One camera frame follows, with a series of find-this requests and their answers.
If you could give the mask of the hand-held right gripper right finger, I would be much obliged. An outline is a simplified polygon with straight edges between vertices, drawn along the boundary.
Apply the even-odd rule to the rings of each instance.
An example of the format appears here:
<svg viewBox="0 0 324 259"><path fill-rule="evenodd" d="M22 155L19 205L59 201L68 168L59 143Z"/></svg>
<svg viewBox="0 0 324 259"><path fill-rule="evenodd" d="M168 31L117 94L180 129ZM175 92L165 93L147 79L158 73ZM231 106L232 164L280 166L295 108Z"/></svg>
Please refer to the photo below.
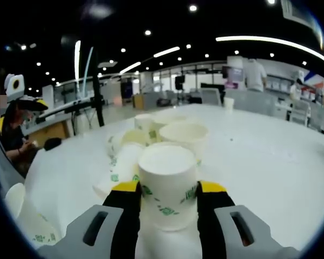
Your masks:
<svg viewBox="0 0 324 259"><path fill-rule="evenodd" d="M243 205L235 205L218 183L199 181L197 228L203 258L299 258L280 245L269 225Z"/></svg>

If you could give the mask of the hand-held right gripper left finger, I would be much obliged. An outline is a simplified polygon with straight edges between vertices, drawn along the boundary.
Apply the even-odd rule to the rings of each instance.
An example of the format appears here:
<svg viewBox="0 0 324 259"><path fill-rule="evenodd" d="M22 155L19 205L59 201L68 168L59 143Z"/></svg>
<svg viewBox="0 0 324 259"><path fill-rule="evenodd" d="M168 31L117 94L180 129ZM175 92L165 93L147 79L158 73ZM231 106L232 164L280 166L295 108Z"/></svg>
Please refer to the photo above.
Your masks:
<svg viewBox="0 0 324 259"><path fill-rule="evenodd" d="M37 250L39 258L134 258L140 230L139 181L113 187L102 205L73 220L53 246Z"/></svg>

